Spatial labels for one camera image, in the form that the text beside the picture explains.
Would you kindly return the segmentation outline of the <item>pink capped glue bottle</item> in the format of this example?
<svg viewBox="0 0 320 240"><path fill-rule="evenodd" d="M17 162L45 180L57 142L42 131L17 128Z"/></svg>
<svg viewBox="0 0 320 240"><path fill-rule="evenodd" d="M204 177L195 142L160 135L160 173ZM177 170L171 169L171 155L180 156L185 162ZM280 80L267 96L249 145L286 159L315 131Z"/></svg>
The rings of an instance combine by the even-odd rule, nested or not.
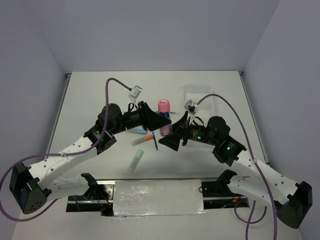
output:
<svg viewBox="0 0 320 240"><path fill-rule="evenodd" d="M158 113L160 116L166 118L166 119L170 119L170 102L167 99L160 99L157 103L158 106ZM160 135L165 137L169 134L172 133L172 124L168 124L166 126L163 126L160 128L159 130Z"/></svg>

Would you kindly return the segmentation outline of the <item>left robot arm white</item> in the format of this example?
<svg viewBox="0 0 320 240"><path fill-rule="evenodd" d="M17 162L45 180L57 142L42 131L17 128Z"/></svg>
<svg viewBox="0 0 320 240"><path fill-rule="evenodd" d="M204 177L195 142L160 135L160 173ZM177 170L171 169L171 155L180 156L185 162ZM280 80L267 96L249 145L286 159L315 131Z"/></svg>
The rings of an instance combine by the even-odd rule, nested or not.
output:
<svg viewBox="0 0 320 240"><path fill-rule="evenodd" d="M115 135L141 126L154 131L171 124L171 120L151 110L144 101L136 110L122 113L115 103L107 104L98 115L95 125L76 142L58 153L50 153L43 160L13 167L9 190L25 215L42 208L48 201L67 196L83 196L91 200L98 195L107 199L106 188L89 173L78 177L62 175L82 162L95 158L116 143Z"/></svg>

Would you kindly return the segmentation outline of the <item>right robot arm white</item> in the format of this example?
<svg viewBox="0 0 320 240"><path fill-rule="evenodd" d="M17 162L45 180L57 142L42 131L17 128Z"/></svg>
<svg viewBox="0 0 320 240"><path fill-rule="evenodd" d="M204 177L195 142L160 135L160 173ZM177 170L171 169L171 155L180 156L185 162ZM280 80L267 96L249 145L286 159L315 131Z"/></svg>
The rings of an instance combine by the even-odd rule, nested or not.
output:
<svg viewBox="0 0 320 240"><path fill-rule="evenodd" d="M192 124L187 114L173 126L173 133L158 142L174 151L195 141L214 147L212 153L229 166L218 178L217 190L223 196L244 195L275 207L277 218L290 228L298 229L313 204L312 187L285 177L257 158L232 138L230 127L220 116L213 116L206 126Z"/></svg>

